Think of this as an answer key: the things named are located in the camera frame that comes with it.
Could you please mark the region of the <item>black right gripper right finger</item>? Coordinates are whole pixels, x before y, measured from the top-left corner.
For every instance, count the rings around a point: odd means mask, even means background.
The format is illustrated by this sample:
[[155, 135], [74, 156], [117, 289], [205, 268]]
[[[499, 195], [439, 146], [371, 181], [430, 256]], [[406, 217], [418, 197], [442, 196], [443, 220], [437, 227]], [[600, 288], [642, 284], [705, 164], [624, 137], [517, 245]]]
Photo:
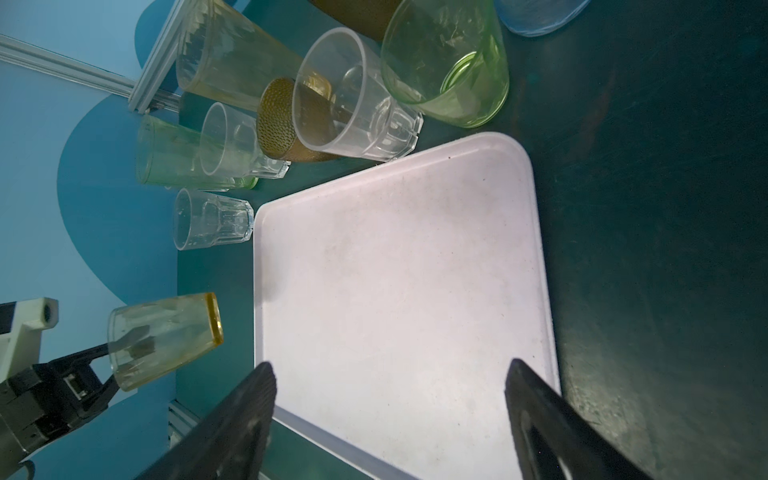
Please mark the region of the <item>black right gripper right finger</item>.
[[525, 479], [647, 479], [523, 360], [511, 361], [505, 398]]

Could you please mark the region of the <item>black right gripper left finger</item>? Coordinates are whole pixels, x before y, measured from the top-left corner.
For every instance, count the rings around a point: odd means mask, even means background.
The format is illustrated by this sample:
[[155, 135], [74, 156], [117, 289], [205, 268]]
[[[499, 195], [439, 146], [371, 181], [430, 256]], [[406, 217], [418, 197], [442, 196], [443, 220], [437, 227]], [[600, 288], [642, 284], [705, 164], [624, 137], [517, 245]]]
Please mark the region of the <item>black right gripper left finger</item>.
[[257, 479], [268, 444], [277, 381], [269, 362], [252, 372], [141, 479]]

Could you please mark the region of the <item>pink plastic tray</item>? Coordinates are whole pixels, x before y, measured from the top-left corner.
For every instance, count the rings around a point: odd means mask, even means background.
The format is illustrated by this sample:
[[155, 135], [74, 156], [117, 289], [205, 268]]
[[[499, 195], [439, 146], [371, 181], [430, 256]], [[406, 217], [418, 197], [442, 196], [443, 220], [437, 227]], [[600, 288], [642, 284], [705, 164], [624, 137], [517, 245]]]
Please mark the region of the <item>pink plastic tray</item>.
[[505, 379], [559, 373], [531, 161], [474, 134], [256, 214], [276, 420], [378, 479], [517, 479]]

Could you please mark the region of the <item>aluminium back frame rail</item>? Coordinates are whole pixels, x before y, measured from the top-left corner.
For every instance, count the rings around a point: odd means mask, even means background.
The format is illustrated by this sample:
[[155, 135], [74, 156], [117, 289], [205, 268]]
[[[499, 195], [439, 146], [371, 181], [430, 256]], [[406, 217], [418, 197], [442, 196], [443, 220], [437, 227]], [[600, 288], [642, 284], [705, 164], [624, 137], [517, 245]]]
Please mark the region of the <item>aluminium back frame rail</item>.
[[196, 4], [197, 1], [190, 0], [176, 0], [172, 4], [142, 73], [128, 97], [128, 107], [131, 111], [147, 113], [150, 106], [158, 102], [169, 105], [166, 97], [171, 94], [163, 93], [159, 100], [156, 95], [162, 91], [161, 84], [175, 62], [177, 42], [185, 19]]

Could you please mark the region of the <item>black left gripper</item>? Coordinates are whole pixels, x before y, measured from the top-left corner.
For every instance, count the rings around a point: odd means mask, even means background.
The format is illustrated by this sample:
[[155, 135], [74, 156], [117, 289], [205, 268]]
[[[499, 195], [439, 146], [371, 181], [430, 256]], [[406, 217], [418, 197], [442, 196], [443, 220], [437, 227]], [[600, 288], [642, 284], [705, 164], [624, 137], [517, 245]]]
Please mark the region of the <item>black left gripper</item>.
[[[25, 460], [105, 411], [119, 390], [153, 381], [158, 347], [149, 331], [135, 327], [117, 340], [34, 364], [3, 381], [1, 460]], [[90, 365], [105, 356], [112, 375], [102, 384]]]

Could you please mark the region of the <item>clear faceted glass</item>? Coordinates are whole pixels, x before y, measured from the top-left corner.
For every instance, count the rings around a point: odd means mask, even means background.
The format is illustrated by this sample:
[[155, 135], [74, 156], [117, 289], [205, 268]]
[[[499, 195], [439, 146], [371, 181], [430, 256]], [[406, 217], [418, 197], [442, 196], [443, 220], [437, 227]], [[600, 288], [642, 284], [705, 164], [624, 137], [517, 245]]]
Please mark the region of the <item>clear faceted glass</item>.
[[321, 35], [305, 55], [292, 94], [300, 142], [313, 151], [389, 162], [416, 147], [423, 116], [383, 82], [381, 61], [346, 27]]
[[177, 250], [185, 251], [248, 241], [255, 212], [246, 200], [181, 189], [172, 217], [173, 243]]
[[205, 116], [199, 145], [204, 173], [211, 177], [282, 179], [291, 162], [268, 157], [261, 148], [257, 118], [220, 102]]

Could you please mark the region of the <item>aluminium left frame post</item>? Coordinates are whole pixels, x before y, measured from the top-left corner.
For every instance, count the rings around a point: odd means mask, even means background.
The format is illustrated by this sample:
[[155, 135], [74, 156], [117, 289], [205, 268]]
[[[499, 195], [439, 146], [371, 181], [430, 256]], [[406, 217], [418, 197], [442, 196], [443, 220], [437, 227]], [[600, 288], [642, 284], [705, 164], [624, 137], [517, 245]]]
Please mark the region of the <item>aluminium left frame post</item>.
[[135, 82], [124, 76], [6, 35], [1, 35], [1, 60], [124, 98], [135, 87]]

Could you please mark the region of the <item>frosted blue tall tumbler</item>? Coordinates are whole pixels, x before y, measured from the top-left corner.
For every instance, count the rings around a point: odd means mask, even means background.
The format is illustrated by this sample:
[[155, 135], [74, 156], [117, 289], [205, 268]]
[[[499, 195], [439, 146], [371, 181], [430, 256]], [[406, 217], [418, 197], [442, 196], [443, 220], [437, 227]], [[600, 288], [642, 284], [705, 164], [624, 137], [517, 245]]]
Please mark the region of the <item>frosted blue tall tumbler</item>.
[[496, 13], [504, 26], [523, 37], [554, 32], [577, 17], [590, 0], [495, 0]]

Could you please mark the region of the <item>tall amber tumbler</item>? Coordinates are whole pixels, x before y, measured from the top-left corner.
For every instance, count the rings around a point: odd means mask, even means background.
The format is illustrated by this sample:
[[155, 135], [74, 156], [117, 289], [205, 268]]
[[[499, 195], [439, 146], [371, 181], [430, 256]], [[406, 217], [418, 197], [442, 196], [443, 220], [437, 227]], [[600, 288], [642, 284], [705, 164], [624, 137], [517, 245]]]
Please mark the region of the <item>tall amber tumbler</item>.
[[196, 1], [178, 38], [179, 87], [257, 112], [277, 78], [297, 76], [302, 58], [223, 1]]

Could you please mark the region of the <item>tall green tumbler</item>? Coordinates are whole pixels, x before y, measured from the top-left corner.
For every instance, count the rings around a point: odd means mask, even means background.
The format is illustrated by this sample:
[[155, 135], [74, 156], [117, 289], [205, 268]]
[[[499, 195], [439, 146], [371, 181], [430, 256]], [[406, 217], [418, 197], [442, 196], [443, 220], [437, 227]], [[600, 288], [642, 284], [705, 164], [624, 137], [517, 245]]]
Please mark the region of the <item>tall green tumbler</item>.
[[190, 128], [144, 115], [136, 140], [135, 173], [141, 184], [226, 192], [252, 189], [254, 176], [209, 176], [199, 157], [201, 135]]

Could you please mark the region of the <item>short brown textured cup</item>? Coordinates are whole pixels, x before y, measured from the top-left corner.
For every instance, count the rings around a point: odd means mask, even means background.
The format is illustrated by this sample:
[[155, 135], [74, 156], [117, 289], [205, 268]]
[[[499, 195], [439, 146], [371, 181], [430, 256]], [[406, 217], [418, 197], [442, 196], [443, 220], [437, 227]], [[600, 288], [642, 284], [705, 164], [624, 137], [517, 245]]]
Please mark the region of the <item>short brown textured cup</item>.
[[292, 120], [294, 81], [274, 79], [264, 90], [258, 107], [257, 136], [262, 151], [271, 159], [299, 163], [334, 160], [337, 155], [307, 148], [297, 137]]

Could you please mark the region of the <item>dark brown textured tall cup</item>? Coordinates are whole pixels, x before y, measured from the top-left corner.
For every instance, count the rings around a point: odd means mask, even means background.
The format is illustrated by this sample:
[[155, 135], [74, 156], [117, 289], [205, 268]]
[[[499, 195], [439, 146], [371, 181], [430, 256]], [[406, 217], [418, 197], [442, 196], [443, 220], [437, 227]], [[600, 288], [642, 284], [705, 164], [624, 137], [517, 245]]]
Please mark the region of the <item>dark brown textured tall cup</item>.
[[344, 26], [381, 43], [401, 0], [310, 0]]

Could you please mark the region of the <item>short green glass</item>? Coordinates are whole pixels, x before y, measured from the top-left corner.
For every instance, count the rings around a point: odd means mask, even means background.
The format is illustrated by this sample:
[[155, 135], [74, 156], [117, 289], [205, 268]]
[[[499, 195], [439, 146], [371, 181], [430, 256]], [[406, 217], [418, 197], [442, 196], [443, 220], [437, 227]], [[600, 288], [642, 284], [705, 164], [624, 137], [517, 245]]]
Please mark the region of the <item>short green glass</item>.
[[507, 56], [491, 1], [401, 2], [381, 61], [395, 99], [456, 127], [489, 122], [508, 95]]

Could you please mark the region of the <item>short yellow amber glass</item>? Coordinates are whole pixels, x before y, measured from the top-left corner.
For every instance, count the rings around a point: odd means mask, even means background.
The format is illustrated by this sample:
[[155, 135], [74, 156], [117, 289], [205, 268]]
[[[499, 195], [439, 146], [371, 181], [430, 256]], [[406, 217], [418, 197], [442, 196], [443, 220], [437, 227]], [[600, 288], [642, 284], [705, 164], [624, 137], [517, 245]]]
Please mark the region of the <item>short yellow amber glass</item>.
[[107, 348], [123, 391], [135, 390], [186, 365], [223, 343], [217, 297], [212, 292], [115, 309]]

